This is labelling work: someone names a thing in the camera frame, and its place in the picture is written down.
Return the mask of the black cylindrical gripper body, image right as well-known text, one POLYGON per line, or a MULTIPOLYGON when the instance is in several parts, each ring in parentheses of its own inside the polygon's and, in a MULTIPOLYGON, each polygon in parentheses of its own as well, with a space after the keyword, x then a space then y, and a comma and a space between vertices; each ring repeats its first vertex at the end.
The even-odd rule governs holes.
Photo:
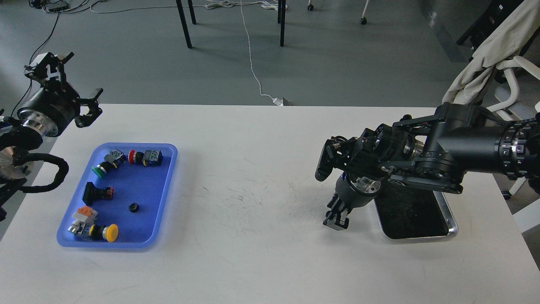
POLYGON ((341 174, 335 186, 337 209, 340 212, 344 210, 350 212, 352 209, 366 206, 380 194, 381 185, 381 181, 351 176, 347 173, 341 174))

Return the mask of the black cylindrical gripper body, image left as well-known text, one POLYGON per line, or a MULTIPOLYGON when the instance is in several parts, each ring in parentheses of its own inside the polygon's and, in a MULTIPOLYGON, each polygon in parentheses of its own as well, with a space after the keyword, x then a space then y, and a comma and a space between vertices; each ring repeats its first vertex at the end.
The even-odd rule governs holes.
POLYGON ((47 137, 58 137, 71 121, 80 114, 79 94, 73 88, 40 88, 30 100, 17 110, 23 122, 37 120, 49 124, 47 137))

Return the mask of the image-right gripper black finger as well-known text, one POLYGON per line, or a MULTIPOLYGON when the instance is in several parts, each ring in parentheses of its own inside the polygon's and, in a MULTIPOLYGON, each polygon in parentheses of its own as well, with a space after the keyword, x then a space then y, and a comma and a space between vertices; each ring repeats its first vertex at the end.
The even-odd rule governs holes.
POLYGON ((343 231, 348 228, 348 225, 349 225, 349 218, 347 217, 348 214, 349 212, 347 208, 335 210, 334 217, 333 217, 334 230, 343 231))
POLYGON ((323 225, 330 228, 344 228, 345 222, 342 221, 341 217, 343 215, 345 205, 343 204, 343 201, 339 197, 338 193, 334 193, 327 206, 329 210, 326 212, 323 225))

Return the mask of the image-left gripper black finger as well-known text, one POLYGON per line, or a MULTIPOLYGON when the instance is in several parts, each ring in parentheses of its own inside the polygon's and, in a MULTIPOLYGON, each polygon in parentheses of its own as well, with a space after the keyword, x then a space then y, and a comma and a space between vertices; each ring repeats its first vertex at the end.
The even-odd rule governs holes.
POLYGON ((52 54, 47 52, 39 54, 29 65, 24 67, 25 77, 36 81, 41 88, 51 89, 54 92, 66 92, 65 63, 69 62, 75 54, 52 54))
POLYGON ((78 106, 86 106, 88 108, 88 112, 86 114, 75 116, 74 120, 78 128, 85 128, 92 125, 92 123, 94 123, 102 114, 103 111, 99 106, 98 98, 103 91, 103 88, 98 88, 90 98, 75 99, 75 103, 78 106))

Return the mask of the black robot arm, image right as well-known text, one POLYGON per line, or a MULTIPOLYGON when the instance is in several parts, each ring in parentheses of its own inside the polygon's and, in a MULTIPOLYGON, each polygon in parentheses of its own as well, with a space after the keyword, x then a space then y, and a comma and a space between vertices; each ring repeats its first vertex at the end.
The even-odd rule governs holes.
POLYGON ((460 194, 467 172, 524 177, 539 192, 539 114, 504 121, 478 105, 444 103, 434 115, 410 115, 392 126, 365 129, 361 136, 326 140, 315 177, 324 181, 343 171, 323 224, 348 228, 348 214, 381 192, 382 182, 460 194))

